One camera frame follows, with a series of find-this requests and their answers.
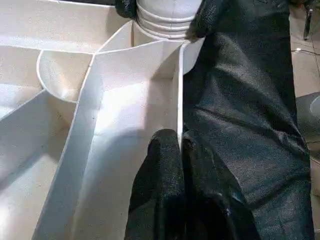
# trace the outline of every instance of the white structure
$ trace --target white structure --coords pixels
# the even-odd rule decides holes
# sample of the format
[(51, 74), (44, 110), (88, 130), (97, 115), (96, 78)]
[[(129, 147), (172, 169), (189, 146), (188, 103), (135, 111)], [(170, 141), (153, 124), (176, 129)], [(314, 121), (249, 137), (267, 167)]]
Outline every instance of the white structure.
[(123, 239), (151, 136), (181, 139), (183, 74), (203, 40), (155, 37), (111, 6), (0, 9), (0, 239)]

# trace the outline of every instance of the white compartment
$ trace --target white compartment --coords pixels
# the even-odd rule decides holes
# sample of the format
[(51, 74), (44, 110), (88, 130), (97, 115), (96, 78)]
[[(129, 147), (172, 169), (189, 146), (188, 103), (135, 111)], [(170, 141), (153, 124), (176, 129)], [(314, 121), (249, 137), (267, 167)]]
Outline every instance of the white compartment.
[(58, 99), (75, 103), (92, 57), (85, 53), (42, 51), (36, 67), (43, 88)]
[(0, 1), (0, 45), (94, 53), (129, 19), (111, 6), (56, 0)]
[(35, 72), (39, 52), (0, 46), (0, 119), (42, 90)]
[(110, 6), (0, 8), (0, 239), (123, 239), (151, 136), (181, 141), (203, 40), (160, 39)]
[(0, 121), (0, 239), (32, 237), (69, 130), (64, 106), (43, 90)]
[(184, 55), (199, 53), (202, 41), (180, 44), (158, 41), (95, 56), (33, 239), (123, 239), (151, 136), (171, 128), (181, 139), (182, 78), (195, 63)]

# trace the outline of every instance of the tiled floor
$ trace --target tiled floor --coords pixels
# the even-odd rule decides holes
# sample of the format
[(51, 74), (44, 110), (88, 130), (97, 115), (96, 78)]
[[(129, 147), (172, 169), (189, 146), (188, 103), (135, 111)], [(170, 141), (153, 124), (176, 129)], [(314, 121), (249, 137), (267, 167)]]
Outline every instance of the tiled floor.
[[(306, 11), (304, 8), (292, 7), (290, 11), (290, 35), (291, 49), (308, 50), (320, 54), (320, 26), (317, 31), (314, 30), (310, 39), (303, 40), (303, 32), (305, 27)], [(320, 10), (314, 12), (311, 25), (315, 27), (316, 23), (320, 23)], [(320, 55), (314, 55), (306, 52), (292, 53), (294, 91), (296, 97), (320, 92)], [(313, 177), (313, 187), (317, 186), (318, 191), (312, 191), (312, 214), (315, 230), (320, 232), (320, 165), (312, 162), (312, 173), (315, 171), (317, 177)]]
[[(320, 54), (320, 29), (311, 35), (310, 39), (303, 40), (306, 11), (304, 8), (291, 8), (290, 34), (291, 49), (308, 50)], [(313, 26), (320, 20), (320, 14), (315, 11)], [(307, 94), (320, 92), (320, 56), (305, 52), (292, 53), (295, 96), (301, 97)]]

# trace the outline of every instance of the black glove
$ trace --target black glove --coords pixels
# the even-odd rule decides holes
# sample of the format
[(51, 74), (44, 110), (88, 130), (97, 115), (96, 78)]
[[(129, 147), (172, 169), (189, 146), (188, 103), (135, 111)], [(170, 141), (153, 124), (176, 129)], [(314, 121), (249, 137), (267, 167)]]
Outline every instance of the black glove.
[(240, 187), (211, 148), (192, 132), (183, 141), (160, 130), (132, 188), (126, 240), (259, 240)]
[[(191, 23), (189, 35), (203, 38), (212, 33), (231, 0), (203, 0), (195, 19)], [(134, 19), (137, 15), (137, 0), (115, 0), (117, 13), (124, 18)]]
[(177, 134), (156, 132), (132, 187), (125, 240), (182, 240), (186, 195)]

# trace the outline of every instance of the white bottle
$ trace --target white bottle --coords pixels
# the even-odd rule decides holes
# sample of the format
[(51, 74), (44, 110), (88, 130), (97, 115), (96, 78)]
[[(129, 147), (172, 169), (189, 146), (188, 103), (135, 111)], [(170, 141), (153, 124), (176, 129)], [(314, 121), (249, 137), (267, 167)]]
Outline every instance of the white bottle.
[(148, 33), (184, 39), (202, 0), (137, 0), (137, 21)]

